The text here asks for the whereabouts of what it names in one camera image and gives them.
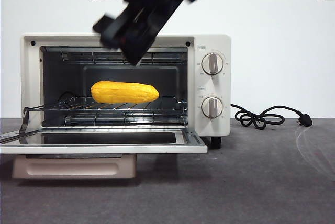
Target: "wire rack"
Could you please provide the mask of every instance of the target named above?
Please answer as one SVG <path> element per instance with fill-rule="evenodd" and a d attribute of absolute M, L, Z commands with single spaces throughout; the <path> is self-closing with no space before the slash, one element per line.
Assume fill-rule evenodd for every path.
<path fill-rule="evenodd" d="M 153 102 L 102 104 L 91 97 L 76 97 L 70 102 L 57 102 L 27 108 L 28 111 L 63 112 L 65 126 L 185 125 L 187 103 L 176 97 L 159 97 Z"/>

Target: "control knob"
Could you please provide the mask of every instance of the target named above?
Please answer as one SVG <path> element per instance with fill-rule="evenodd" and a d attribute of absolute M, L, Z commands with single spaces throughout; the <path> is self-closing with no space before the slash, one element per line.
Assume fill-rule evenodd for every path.
<path fill-rule="evenodd" d="M 210 119 L 220 116 L 222 108 L 222 102 L 216 97 L 207 97 L 201 104 L 203 114 Z"/>
<path fill-rule="evenodd" d="M 210 53 L 205 55 L 201 62 L 201 66 L 207 74 L 216 75 L 222 71 L 224 61 L 219 54 Z"/>

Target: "toaster oven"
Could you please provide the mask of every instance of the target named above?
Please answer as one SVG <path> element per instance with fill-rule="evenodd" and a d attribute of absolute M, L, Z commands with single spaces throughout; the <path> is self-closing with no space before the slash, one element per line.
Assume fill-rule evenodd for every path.
<path fill-rule="evenodd" d="M 230 133 L 226 35 L 158 36 L 137 66 L 95 34 L 29 34 L 21 41 L 23 121 L 1 136 L 15 178 L 131 178 L 139 153 L 206 153 L 200 137 Z M 101 80 L 150 84 L 160 97 L 100 104 Z"/>

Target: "power cord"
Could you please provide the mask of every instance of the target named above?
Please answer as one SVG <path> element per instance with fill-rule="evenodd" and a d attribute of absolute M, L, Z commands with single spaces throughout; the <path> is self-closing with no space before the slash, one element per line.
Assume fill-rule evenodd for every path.
<path fill-rule="evenodd" d="M 301 125 L 303 126 L 311 126 L 313 124 L 312 119 L 310 118 L 310 116 L 308 114 L 303 114 L 301 111 L 298 111 L 296 109 L 287 107 L 287 106 L 282 106 L 282 105 L 277 105 L 277 106 L 273 106 L 270 107 L 268 109 L 266 109 L 265 111 L 263 111 L 260 114 L 255 114 L 252 113 L 251 111 L 248 111 L 246 109 L 244 109 L 243 107 L 239 106 L 239 105 L 234 105 L 231 104 L 232 107 L 238 108 L 240 109 L 236 114 L 235 114 L 235 119 L 241 123 L 241 125 L 248 127 L 251 124 L 253 124 L 257 129 L 259 130 L 264 130 L 266 125 L 281 125 L 282 123 L 285 122 L 285 118 L 282 115 L 279 114 L 267 114 L 267 112 L 269 112 L 270 110 L 273 109 L 286 109 L 286 110 L 290 110 L 295 112 L 296 114 L 299 115 L 299 122 Z M 267 120 L 267 117 L 271 117 L 271 118 L 278 118 L 280 119 L 279 121 L 270 121 Z"/>

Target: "white wall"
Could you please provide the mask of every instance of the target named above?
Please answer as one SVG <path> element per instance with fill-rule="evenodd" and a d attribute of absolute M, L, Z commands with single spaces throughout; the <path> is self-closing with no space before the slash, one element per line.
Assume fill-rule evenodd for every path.
<path fill-rule="evenodd" d="M 0 23 L 1 23 L 1 0 L 0 0 Z M 1 34 L 0 34 L 0 58 L 1 58 Z M 1 82 L 1 62 L 2 61 L 0 61 L 0 82 Z"/>
<path fill-rule="evenodd" d="M 21 117 L 22 33 L 91 32 L 105 11 L 118 15 L 124 7 L 122 0 L 1 0 L 1 117 Z M 235 104 L 335 116 L 335 0 L 185 2 L 162 33 L 230 35 Z"/>

